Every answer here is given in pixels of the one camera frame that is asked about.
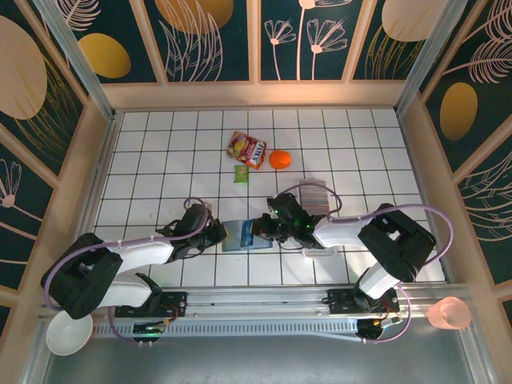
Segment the blue cloth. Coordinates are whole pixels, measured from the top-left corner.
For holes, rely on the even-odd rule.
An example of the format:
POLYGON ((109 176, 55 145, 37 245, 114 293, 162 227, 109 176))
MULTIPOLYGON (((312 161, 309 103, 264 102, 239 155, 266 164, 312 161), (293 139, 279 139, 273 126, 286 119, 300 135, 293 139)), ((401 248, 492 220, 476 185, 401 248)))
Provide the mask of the blue cloth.
POLYGON ((242 223, 245 220, 233 220, 226 221, 222 224, 226 228, 227 236, 222 241, 223 252, 238 252, 238 251, 249 251, 249 250, 266 250, 273 247, 272 242, 268 242, 263 238, 254 235, 254 244, 252 247, 244 248, 240 245, 241 240, 241 229, 242 223))

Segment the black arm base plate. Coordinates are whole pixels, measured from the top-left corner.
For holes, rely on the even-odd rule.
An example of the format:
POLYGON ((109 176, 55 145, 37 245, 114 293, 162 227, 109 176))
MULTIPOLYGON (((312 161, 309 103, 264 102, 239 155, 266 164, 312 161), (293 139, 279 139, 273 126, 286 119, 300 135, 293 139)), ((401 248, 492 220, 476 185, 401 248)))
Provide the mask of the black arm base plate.
POLYGON ((322 299, 328 305, 331 314, 384 314, 400 312, 395 289, 388 289, 378 299, 371 298, 356 289, 331 289, 322 299))
POLYGON ((187 292, 161 292, 151 296, 141 307, 118 306, 116 318, 177 318, 184 317, 187 292))

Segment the red orange snack bag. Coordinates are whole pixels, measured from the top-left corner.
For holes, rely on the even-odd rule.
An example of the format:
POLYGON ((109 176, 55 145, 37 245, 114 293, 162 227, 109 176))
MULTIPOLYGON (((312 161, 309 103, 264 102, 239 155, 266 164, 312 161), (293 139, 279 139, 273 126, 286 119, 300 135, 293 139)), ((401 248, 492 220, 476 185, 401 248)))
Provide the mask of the red orange snack bag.
POLYGON ((235 131, 230 138, 226 154, 245 166, 258 170, 266 156, 266 142, 235 131))

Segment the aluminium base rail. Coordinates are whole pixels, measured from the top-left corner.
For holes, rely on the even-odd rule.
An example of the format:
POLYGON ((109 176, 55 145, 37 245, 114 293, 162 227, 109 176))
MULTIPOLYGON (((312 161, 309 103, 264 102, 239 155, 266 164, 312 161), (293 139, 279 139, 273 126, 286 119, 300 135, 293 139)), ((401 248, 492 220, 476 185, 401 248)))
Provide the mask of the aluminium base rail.
MULTIPOLYGON (((182 321, 304 319, 330 315, 322 303, 329 289, 350 288, 344 285, 242 286, 185 288, 187 303, 182 321)), ((463 284, 437 282, 405 284, 398 292, 401 313, 424 317, 429 308, 444 298, 456 297, 473 307, 463 284)))

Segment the white rack of cards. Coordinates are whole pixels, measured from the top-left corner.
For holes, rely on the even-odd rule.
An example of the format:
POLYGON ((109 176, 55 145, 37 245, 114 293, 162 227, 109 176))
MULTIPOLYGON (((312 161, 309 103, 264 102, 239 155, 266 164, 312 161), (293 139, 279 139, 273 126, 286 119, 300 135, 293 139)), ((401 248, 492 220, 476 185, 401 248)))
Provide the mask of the white rack of cards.
POLYGON ((326 183, 317 179, 305 179, 299 183, 300 205, 309 214, 328 214, 329 192, 326 183))

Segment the white bowl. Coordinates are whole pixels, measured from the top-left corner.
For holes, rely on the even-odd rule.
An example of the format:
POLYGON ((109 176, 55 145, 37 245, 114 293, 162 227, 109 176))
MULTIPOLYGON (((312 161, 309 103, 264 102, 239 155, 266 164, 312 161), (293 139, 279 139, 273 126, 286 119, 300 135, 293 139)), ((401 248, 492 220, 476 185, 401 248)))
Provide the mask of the white bowl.
POLYGON ((46 345, 52 354, 68 356, 78 352, 89 341, 93 331, 90 314, 78 320, 60 311, 51 320, 46 331, 46 345))

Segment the aluminium frame post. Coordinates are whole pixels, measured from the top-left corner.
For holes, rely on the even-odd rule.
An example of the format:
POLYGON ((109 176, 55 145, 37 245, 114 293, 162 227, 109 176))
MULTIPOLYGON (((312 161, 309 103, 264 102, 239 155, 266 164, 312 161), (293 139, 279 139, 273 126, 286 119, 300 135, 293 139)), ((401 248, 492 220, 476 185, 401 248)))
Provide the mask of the aluminium frame post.
POLYGON ((447 0, 440 16, 436 19, 433 29, 423 44, 411 71, 409 72, 405 85, 400 93, 397 103, 394 106, 399 121, 403 119, 410 104, 414 100, 420 85, 423 83, 430 68, 437 60, 447 40, 456 27, 468 0, 447 0))
POLYGON ((54 0, 33 0, 33 2, 40 15, 45 19, 59 46, 70 60, 70 64, 77 72, 77 75, 89 92, 92 100, 99 108, 102 116, 108 122, 112 122, 114 120, 114 110, 102 89, 98 77, 92 71, 86 57, 80 49, 78 40, 65 23, 54 0))

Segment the orange fruit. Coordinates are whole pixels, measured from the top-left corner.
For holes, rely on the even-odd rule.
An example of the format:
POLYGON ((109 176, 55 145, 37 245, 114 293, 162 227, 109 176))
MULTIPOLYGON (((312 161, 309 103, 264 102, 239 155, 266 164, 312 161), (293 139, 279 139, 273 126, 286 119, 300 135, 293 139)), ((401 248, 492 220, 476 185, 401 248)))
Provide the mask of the orange fruit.
POLYGON ((291 154, 284 150, 273 150, 269 156, 269 164, 275 170, 288 168, 291 164, 291 154))

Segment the black controller board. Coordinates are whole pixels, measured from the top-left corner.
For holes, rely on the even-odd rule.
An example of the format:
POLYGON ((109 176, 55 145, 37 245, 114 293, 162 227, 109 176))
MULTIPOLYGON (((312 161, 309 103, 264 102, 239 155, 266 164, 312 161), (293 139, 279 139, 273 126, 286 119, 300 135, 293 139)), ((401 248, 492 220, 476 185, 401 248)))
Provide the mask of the black controller board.
POLYGON ((164 321, 159 322, 136 322, 133 327, 133 340, 140 346, 148 344, 151 346, 166 330, 164 321))
POLYGON ((356 336, 363 342, 381 341, 384 330, 402 322, 402 318, 395 316, 385 316, 380 318, 363 318, 357 320, 356 336))

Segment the pink plastic cup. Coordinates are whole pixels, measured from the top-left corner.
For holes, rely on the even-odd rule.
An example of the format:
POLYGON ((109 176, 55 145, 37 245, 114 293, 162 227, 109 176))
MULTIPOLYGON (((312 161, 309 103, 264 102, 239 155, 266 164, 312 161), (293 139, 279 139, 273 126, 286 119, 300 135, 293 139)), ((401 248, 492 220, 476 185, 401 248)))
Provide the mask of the pink plastic cup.
POLYGON ((456 297, 446 297, 436 302, 428 309, 426 316, 433 327, 443 330, 465 329, 472 320, 468 305, 456 297))

